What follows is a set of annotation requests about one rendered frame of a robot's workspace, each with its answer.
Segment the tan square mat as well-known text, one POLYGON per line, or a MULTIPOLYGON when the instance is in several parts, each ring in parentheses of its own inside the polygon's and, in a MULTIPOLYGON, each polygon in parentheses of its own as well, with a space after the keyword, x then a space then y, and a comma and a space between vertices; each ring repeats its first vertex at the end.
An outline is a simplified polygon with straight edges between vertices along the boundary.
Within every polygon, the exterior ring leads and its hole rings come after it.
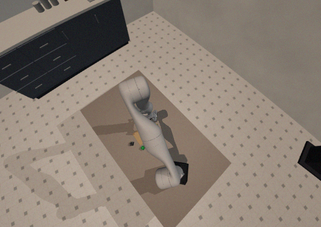
POLYGON ((138 142, 139 145, 141 146, 143 143, 142 143, 142 140, 141 140, 141 138, 140 138, 140 136, 139 136, 138 131, 134 132, 134 133, 133 133, 133 136, 135 137, 135 139, 137 140, 137 142, 138 142))

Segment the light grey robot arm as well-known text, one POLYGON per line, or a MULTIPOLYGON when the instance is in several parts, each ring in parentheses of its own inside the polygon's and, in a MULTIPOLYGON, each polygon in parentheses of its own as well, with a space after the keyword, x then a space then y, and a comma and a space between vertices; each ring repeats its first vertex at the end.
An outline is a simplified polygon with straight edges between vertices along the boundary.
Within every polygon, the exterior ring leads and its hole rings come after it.
POLYGON ((152 112, 153 105, 149 102, 150 89, 146 79, 138 76, 119 83, 118 88, 145 149, 165 165, 158 168, 155 173, 158 188, 167 189, 178 186, 184 173, 180 166, 175 166, 162 131, 154 123, 157 119, 157 110, 152 112), (150 120, 151 118, 154 122, 150 120))

